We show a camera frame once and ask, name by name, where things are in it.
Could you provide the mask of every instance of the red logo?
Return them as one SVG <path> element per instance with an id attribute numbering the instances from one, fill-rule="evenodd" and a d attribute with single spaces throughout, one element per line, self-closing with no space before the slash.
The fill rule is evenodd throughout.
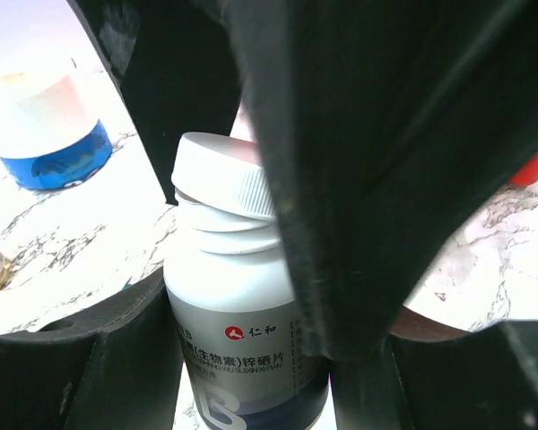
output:
<path id="1" fill-rule="evenodd" d="M 241 340 L 245 338 L 245 334 L 239 327 L 235 327 L 234 325 L 229 326 L 227 329 L 225 329 L 225 336 L 227 336 L 231 340 Z"/>

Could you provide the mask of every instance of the marble countertop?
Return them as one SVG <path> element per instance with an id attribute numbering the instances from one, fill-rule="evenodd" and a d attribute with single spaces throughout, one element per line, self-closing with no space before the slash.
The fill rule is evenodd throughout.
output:
<path id="1" fill-rule="evenodd" d="M 175 239 L 174 211 L 108 76 L 92 77 L 86 93 L 114 146 L 98 174 L 37 193 L 16 185 L 0 162 L 0 250 L 14 261 L 0 291 L 0 334 L 35 331 L 116 294 L 158 268 Z M 243 112 L 233 135 L 253 138 Z M 471 331 L 538 319 L 538 183 L 493 196 L 443 247 L 407 305 Z M 200 428 L 184 370 L 174 429 Z M 314 429 L 333 428 L 329 399 Z"/>

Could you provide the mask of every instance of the ridged bottle cap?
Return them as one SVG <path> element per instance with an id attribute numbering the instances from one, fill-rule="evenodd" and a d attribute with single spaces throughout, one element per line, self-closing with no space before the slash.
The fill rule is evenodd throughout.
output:
<path id="1" fill-rule="evenodd" d="M 208 206 L 252 219 L 275 219 L 253 142 L 185 133 L 179 141 L 171 180 L 179 191 Z"/>

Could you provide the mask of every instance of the bottle neck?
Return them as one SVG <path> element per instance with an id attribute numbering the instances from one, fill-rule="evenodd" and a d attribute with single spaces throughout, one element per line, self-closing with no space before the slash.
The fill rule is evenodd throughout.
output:
<path id="1" fill-rule="evenodd" d="M 212 254 L 252 254 L 281 244 L 273 221 L 251 219 L 212 208 L 176 194 L 179 234 L 200 251 Z"/>

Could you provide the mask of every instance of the white pill bottle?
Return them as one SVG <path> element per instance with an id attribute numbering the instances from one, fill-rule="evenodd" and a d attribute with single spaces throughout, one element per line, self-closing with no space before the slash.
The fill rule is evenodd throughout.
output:
<path id="1" fill-rule="evenodd" d="M 252 142 L 180 141 L 178 231 L 164 262 L 195 403 L 214 430 L 305 430 L 328 369 L 300 352 L 299 315 L 271 196 Z"/>

